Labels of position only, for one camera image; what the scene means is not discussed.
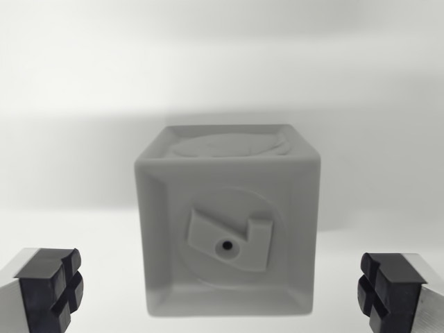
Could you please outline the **gripper left finger with silver black pad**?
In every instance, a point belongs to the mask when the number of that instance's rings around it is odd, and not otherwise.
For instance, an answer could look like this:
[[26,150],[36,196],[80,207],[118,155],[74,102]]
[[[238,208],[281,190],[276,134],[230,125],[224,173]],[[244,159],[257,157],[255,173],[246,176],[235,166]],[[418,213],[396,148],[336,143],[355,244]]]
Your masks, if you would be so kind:
[[1,268],[2,332],[65,332],[84,282],[78,249],[24,248]]

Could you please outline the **gripper right finger with silver black pad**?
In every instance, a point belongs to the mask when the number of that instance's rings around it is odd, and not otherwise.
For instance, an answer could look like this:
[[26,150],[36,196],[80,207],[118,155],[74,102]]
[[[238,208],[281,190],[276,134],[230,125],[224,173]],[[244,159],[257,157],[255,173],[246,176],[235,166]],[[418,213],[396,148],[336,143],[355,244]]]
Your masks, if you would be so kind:
[[378,333],[443,331],[443,277],[415,253],[364,253],[361,312]]

